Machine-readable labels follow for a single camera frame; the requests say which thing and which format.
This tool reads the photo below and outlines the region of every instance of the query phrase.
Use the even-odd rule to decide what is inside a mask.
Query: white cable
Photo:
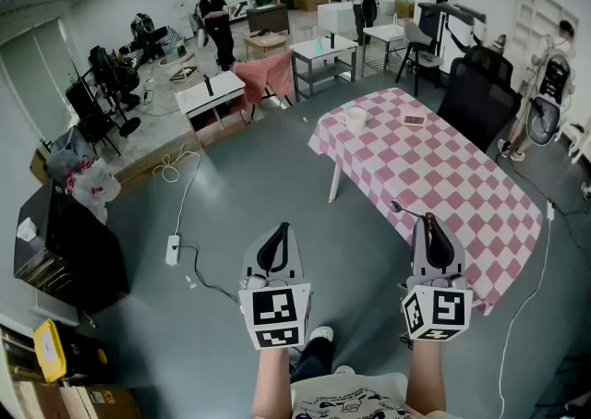
[[[191,186],[191,183],[193,183],[193,180],[195,179],[195,176],[197,175],[197,170],[199,168],[199,164],[201,163],[201,155],[199,155],[198,153],[196,153],[195,151],[184,151],[185,149],[185,143],[183,144],[183,146],[181,147],[181,151],[178,154],[178,156],[176,157],[176,159],[170,163],[170,155],[164,155],[163,156],[163,164],[160,164],[158,166],[156,166],[153,170],[152,170],[152,174],[156,174],[156,172],[162,168],[163,169],[163,178],[164,181],[166,183],[175,183],[177,182],[180,177],[181,177],[181,173],[178,172],[178,170],[173,166],[176,162],[178,162],[181,158],[183,158],[185,155],[195,155],[198,159],[197,159],[197,164],[195,165],[195,172],[193,173],[193,176],[191,176],[191,179],[188,180],[187,185],[185,186],[185,193],[183,193],[183,198],[181,199],[181,207],[178,210],[178,218],[176,220],[176,230],[175,230],[175,235],[178,234],[178,229],[181,225],[181,214],[183,212],[183,205],[185,204],[185,197],[187,196],[187,191],[188,191],[188,187]],[[168,179],[166,177],[166,170],[172,170],[176,173],[176,178],[175,179]]]
[[[548,249],[550,246],[550,227],[551,227],[551,225],[552,225],[552,220],[548,219],[548,241],[546,242],[546,255],[544,256],[544,267],[542,268],[542,274],[539,277],[539,283],[537,284],[536,289],[529,296],[527,296],[527,299],[525,299],[524,303],[521,305],[521,307],[519,309],[517,309],[517,312],[514,314],[513,318],[511,319],[511,323],[509,324],[509,330],[507,331],[507,339],[505,340],[505,346],[502,349],[501,374],[499,375],[499,395],[501,396],[501,415],[499,416],[499,419],[501,419],[502,416],[505,414],[505,397],[502,395],[502,370],[505,365],[505,354],[507,353],[507,346],[509,345],[509,337],[511,336],[511,329],[513,328],[513,322],[517,319],[517,316],[519,316],[519,313],[525,307],[527,302],[536,295],[537,290],[539,290],[540,286],[542,285],[542,282],[544,281],[544,273],[546,272],[546,264],[548,262]]]

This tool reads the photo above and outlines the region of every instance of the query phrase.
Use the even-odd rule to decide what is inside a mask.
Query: concrete floor
[[[286,46],[293,43],[300,43],[306,40],[315,39],[321,35],[326,35],[326,30],[318,28],[318,13],[307,12],[303,10],[290,10],[290,33],[282,32],[282,35],[287,39]],[[376,21],[376,25],[391,23],[391,16],[380,16]],[[232,34],[235,41],[234,55],[237,60],[246,61],[246,49],[244,46],[244,37],[250,33],[248,23],[246,20],[238,20],[232,24]],[[355,33],[345,34],[348,38],[355,38]],[[213,77],[220,72],[220,68],[216,65],[217,51],[215,43],[211,41],[211,45],[199,50],[195,39],[186,42],[185,46],[189,51],[195,52],[199,72],[191,75],[188,84],[173,84],[169,81],[169,76],[159,66],[161,58],[154,60],[152,64],[145,63],[138,69],[140,85],[135,89],[135,93],[142,99],[140,105],[135,109],[126,113],[127,118],[139,117],[141,125],[128,138],[119,136],[117,129],[114,128],[109,138],[113,141],[115,146],[121,152],[118,156],[115,150],[110,146],[103,146],[99,143],[97,151],[100,156],[105,158],[111,172],[117,174],[121,170],[127,168],[133,162],[136,162],[145,155],[148,155],[154,150],[162,147],[169,141],[180,137],[188,132],[191,127],[183,114],[178,109],[178,104],[175,99],[175,92],[186,89],[188,86],[195,86],[203,81],[203,75]],[[367,61],[380,58],[383,56],[384,45],[381,42],[374,41],[368,46]],[[259,54],[255,50],[250,51],[250,60],[264,58],[263,54]],[[357,54],[358,63],[361,63],[361,50]],[[366,76],[375,74],[375,71],[369,66],[366,67]],[[148,93],[147,99],[144,101],[145,92]],[[295,98],[289,96],[290,101],[294,102]],[[272,110],[278,107],[276,102],[265,101],[260,107],[262,112],[257,112],[255,118],[260,120],[266,115],[265,110]],[[117,115],[116,118],[119,124],[123,123],[123,119]],[[240,120],[239,114],[229,115],[224,118],[223,122],[226,126]],[[199,138],[207,140],[211,134],[220,131],[218,124],[213,124],[206,129],[198,132]]]
[[[274,224],[289,221],[313,285],[310,331],[331,325],[334,366],[348,364],[368,375],[408,374],[411,352],[398,338],[404,319],[395,286],[410,273],[410,249],[346,176],[336,201],[327,203],[333,163],[317,156],[308,140],[330,109],[393,86],[392,73],[337,84],[206,148],[180,230],[183,245],[199,245],[206,280],[235,292],[247,247]],[[410,91],[412,83],[404,78],[400,87]],[[438,108],[443,90],[421,82],[419,92],[419,100]],[[533,148],[525,162],[513,164],[564,211],[582,210],[579,186],[589,181],[589,171],[570,165],[565,155],[563,141]],[[185,277],[195,279],[191,250],[181,253],[177,267],[164,263],[194,164],[191,158],[180,162],[175,185],[154,177],[109,206],[131,295],[95,317],[99,328],[84,328],[106,342],[121,384],[134,390],[146,418],[247,417],[255,388],[258,355],[237,306],[200,285],[189,288]],[[501,167],[545,212],[544,197],[513,172],[512,163],[501,160]],[[588,253],[589,215],[569,220]],[[444,345],[451,413],[499,416],[503,344],[513,314],[539,281],[547,233],[545,224],[524,271],[491,315],[475,314],[470,329]],[[572,338],[586,329],[590,275],[588,255],[575,247],[557,214],[544,283],[513,326],[502,384],[504,418],[530,415]]]

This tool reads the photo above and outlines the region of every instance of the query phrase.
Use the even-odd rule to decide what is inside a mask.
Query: pink cloth
[[[247,63],[236,63],[234,74],[246,83],[245,96],[236,98],[239,104],[260,104],[265,86],[269,84],[278,98],[285,97],[294,90],[292,80],[292,54],[290,50],[284,54],[276,54],[262,60]]]

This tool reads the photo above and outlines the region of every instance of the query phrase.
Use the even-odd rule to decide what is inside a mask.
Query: table leg
[[[314,95],[314,82],[313,82],[314,72],[312,71],[312,60],[308,60],[308,85],[309,85],[309,93],[310,97]]]
[[[336,198],[336,192],[339,190],[339,180],[341,179],[341,167],[338,164],[334,164],[334,174],[332,175],[331,193],[329,195],[329,204],[334,202]]]
[[[361,77],[364,77],[366,67],[366,34],[363,34],[363,50],[361,51]]]
[[[384,55],[384,73],[388,69],[388,59],[390,58],[390,42],[386,42],[386,54]]]
[[[357,49],[355,48],[355,51],[351,55],[351,82],[352,83],[355,82],[356,72],[357,72]]]
[[[213,113],[215,114],[215,118],[218,119],[220,126],[222,126],[222,130],[225,130],[225,126],[223,125],[222,119],[220,118],[220,115],[218,114],[218,111],[215,107],[213,108]]]
[[[292,54],[292,73],[294,75],[295,102],[299,102],[299,84],[297,82],[296,56]]]

